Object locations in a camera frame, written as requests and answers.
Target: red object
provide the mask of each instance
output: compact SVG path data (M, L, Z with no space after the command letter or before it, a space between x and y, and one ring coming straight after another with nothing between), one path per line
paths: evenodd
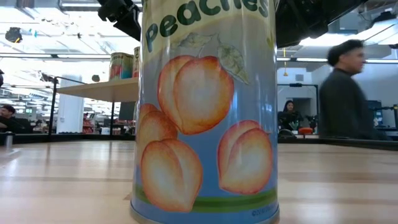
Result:
M298 129L299 134L312 134L313 129L312 128L300 128Z

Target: ceiling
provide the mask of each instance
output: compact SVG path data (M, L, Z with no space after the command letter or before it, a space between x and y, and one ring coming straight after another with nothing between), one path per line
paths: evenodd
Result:
M13 0L0 5L0 53L15 54L111 54L125 52L132 54L140 43L125 33L113 27L110 22L103 22L97 15L98 2L95 0L63 0L59 9L58 0L35 0L35 7L15 8ZM366 29L371 19L386 9L395 10L396 1L372 0L355 11L345 15L330 30ZM12 43L5 39L5 33L10 27L20 27L21 43ZM279 49L278 57L325 58L330 46L298 45ZM391 53L387 45L366 46L369 58L383 58ZM287 67L306 68L314 71L320 63L288 62ZM83 82L92 83L92 75L99 75L101 82L108 81L109 61L107 60L73 60L73 59L20 59L0 58L0 69L6 74L4 82L8 85L39 85L51 86L52 83L43 81L43 74L62 76L65 74L79 74ZM4 98L28 98L28 91L16 91L15 88L3 88L0 103ZM32 90L41 95L42 106L51 102L50 88ZM111 104L86 100L86 110L95 109L97 112L110 114Z

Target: can label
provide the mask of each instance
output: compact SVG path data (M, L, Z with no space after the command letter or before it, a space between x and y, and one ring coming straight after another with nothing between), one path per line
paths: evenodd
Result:
M274 3L143 2L135 212L177 224L276 213Z
M109 80L119 80L132 77L134 57L125 53L113 53L109 65Z
M133 68L133 73L132 73L132 77L136 78L139 76L139 70L140 70L140 47L136 47L134 49L134 63L132 65Z

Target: man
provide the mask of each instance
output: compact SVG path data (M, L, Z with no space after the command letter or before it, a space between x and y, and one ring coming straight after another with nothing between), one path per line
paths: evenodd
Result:
M13 117L15 112L15 109L11 105L4 105L0 108L0 123L7 126L5 132L11 131L16 134L27 133L26 128Z
M363 69L362 41L349 40L332 47L328 63L334 70L320 88L320 136L388 140L374 128L365 95L352 79Z

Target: wooden shelf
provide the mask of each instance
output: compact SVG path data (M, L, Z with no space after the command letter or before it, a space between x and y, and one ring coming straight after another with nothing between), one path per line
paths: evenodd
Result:
M138 78L59 88L57 93L108 102L138 100Z

